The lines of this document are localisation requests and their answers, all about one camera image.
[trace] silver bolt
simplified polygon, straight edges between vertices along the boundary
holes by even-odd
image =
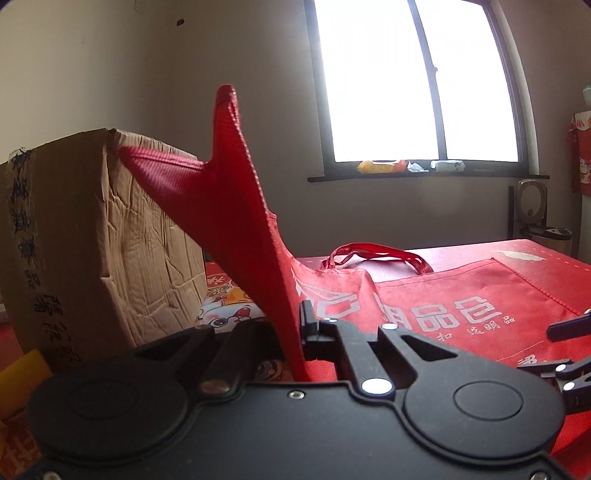
[[[361,388],[372,395],[384,395],[392,390],[392,384],[385,378],[370,378],[361,384]]]
[[[546,472],[536,472],[531,476],[530,480],[550,480],[550,476]]]
[[[209,395],[222,395],[230,391],[230,385],[220,378],[212,378],[201,383],[201,391]]]
[[[290,397],[292,400],[301,400],[306,396],[306,394],[299,390],[292,390],[287,394],[287,396]]]

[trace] black clamp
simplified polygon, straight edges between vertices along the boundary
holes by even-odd
[[[546,337],[551,342],[587,335],[591,335],[591,309],[575,319],[553,323],[546,330]],[[591,410],[591,356],[577,362],[566,358],[523,365],[518,369],[538,375],[558,389],[567,414]]]

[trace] crumpled cardboard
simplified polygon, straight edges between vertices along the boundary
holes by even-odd
[[[206,297],[201,248],[121,164],[127,145],[194,158],[100,129],[0,166],[0,290],[23,351],[54,372],[193,326]]]

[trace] table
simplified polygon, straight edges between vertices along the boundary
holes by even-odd
[[[427,260],[435,272],[496,258],[516,273],[534,280],[539,288],[558,293],[560,300],[569,305],[582,311],[591,307],[591,298],[586,287],[591,285],[591,266],[530,240],[423,248],[412,252]],[[310,268],[319,268],[324,258],[306,257],[299,260]],[[354,257],[347,263],[347,267],[367,270],[376,282],[415,276],[414,270],[408,264],[396,260],[363,260]],[[219,270],[216,265],[208,264],[206,271],[212,269]],[[0,369],[21,355],[22,350],[12,329],[8,325],[0,325]]]

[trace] yellow object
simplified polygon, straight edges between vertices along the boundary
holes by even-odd
[[[32,350],[0,372],[0,424],[25,407],[33,390],[51,371],[39,350]]]
[[[359,165],[357,165],[357,170],[360,173],[394,173],[397,171],[404,171],[406,168],[406,160],[389,162],[374,162],[372,160],[364,160]]]

